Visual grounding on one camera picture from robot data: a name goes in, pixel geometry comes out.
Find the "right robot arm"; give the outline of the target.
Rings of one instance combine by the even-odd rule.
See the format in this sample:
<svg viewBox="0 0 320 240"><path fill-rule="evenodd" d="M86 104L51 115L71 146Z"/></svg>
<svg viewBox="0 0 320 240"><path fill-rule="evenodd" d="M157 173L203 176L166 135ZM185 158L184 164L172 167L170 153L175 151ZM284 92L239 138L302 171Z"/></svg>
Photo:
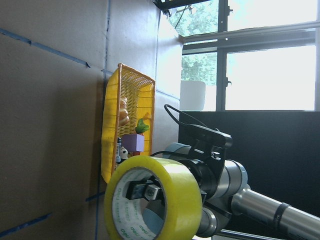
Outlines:
<svg viewBox="0 0 320 240"><path fill-rule="evenodd" d="M156 152L187 167L198 183L202 197L202 216L196 235L214 235L243 240L255 236L225 232L232 216L245 215L293 240L318 240L320 219L287 203L251 190L243 165L223 158L225 150L217 146L200 150L174 142Z"/></svg>

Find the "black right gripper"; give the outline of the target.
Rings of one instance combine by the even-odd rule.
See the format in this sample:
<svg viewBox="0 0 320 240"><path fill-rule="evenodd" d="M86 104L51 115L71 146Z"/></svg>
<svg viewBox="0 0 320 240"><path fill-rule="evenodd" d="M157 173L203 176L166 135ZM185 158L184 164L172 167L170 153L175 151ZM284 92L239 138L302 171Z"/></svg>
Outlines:
<svg viewBox="0 0 320 240"><path fill-rule="evenodd" d="M218 190L225 161L218 157L208 157L205 160L191 159L186 154L163 154L164 159L175 160L184 166L194 176L205 200L210 199ZM154 176L142 180L130 181L125 197L128 200L162 200L163 190L160 182Z"/></svg>

